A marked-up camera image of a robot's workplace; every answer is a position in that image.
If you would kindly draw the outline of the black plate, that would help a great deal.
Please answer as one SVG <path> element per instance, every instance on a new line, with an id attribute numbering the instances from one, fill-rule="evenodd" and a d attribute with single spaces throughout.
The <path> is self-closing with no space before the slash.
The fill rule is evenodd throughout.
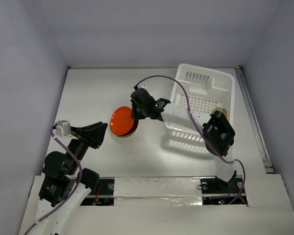
<path id="1" fill-rule="evenodd" d="M 135 131 L 136 131 L 136 129 L 137 129 L 137 127 L 138 127 L 138 124 L 139 124 L 139 121 L 137 120 L 137 119 L 135 119 L 134 120 L 134 122 L 133 122 L 133 126 L 132 126 L 132 128 L 131 128 L 131 134 L 133 134 Z"/>

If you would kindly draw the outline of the yellow patterned plate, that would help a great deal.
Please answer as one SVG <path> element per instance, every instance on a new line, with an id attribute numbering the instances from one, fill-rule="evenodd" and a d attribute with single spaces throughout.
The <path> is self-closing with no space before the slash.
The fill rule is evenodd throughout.
<path id="1" fill-rule="evenodd" d="M 132 136 L 133 135 L 133 133 L 131 133 L 131 134 L 127 134 L 127 135 L 116 135 L 116 134 L 114 134 L 116 137 L 118 137 L 118 138 L 128 138 L 128 137 L 130 137 L 130 136 Z"/>

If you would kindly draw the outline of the orange plate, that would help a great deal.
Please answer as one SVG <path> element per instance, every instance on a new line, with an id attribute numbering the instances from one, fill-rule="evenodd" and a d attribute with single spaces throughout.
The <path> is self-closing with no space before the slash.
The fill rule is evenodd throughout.
<path id="1" fill-rule="evenodd" d="M 132 109 L 128 106 L 121 106 L 114 111 L 110 119 L 110 129 L 113 134 L 127 135 L 133 126 L 134 119 L 131 116 Z"/>

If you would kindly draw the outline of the white plastic dish rack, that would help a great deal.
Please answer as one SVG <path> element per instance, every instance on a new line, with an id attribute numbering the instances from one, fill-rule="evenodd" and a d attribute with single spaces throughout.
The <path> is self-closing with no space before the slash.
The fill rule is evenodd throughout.
<path id="1" fill-rule="evenodd" d="M 230 114 L 229 123 L 233 123 L 235 79 L 232 75 L 181 64 L 175 79 L 185 88 L 193 112 L 211 114 L 217 107 L 226 108 Z M 165 127 L 171 139 L 169 145 L 202 155 L 210 154 L 197 131 L 173 122 L 165 122 Z"/>

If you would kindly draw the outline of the beige decorated plate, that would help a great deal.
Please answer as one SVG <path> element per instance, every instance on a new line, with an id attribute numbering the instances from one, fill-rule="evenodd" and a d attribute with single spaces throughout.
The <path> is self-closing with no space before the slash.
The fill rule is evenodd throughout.
<path id="1" fill-rule="evenodd" d="M 217 107 L 214 109 L 213 113 L 215 112 L 221 112 L 222 113 L 222 108 L 221 107 Z"/>

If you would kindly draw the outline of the tan plate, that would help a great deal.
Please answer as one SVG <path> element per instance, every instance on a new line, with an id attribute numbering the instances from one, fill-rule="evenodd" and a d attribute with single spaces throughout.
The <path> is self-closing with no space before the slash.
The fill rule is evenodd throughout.
<path id="1" fill-rule="evenodd" d="M 227 120 L 230 120 L 230 114 L 229 111 L 226 108 L 222 108 L 222 113 L 225 115 Z"/>

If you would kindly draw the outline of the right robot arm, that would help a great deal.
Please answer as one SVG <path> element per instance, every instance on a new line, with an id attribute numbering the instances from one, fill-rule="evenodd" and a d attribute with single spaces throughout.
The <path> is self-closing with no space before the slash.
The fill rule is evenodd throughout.
<path id="1" fill-rule="evenodd" d="M 136 89 L 130 98 L 133 119 L 150 118 L 198 131 L 206 149 L 215 155 L 217 189 L 227 192 L 233 187 L 234 162 L 224 157 L 234 144 L 235 131 L 221 111 L 212 114 L 189 111 L 164 98 L 155 100 L 144 88 Z"/>

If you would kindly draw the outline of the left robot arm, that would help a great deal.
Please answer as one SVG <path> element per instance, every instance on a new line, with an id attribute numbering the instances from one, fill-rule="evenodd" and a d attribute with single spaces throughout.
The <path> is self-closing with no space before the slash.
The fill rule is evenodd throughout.
<path id="1" fill-rule="evenodd" d="M 65 152 L 53 151 L 45 157 L 36 221 L 27 235 L 62 235 L 83 200 L 100 193 L 99 174 L 83 168 L 81 161 L 89 148 L 102 145 L 107 127 L 103 122 L 72 127 L 67 120 L 51 127 L 51 138 Z"/>

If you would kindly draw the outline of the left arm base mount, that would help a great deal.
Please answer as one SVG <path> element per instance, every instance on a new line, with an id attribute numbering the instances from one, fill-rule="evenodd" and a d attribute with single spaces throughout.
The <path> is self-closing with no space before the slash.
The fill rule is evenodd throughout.
<path id="1" fill-rule="evenodd" d="M 100 178 L 99 188 L 81 202 L 81 206 L 113 206 L 115 178 Z"/>

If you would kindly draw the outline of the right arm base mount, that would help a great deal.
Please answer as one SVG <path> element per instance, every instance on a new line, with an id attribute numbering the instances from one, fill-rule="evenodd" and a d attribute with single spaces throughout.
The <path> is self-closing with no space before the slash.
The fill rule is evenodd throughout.
<path id="1" fill-rule="evenodd" d="M 201 178 L 197 189 L 202 194 L 203 205 L 247 205 L 243 179 L 236 174 L 225 182 L 217 177 Z"/>

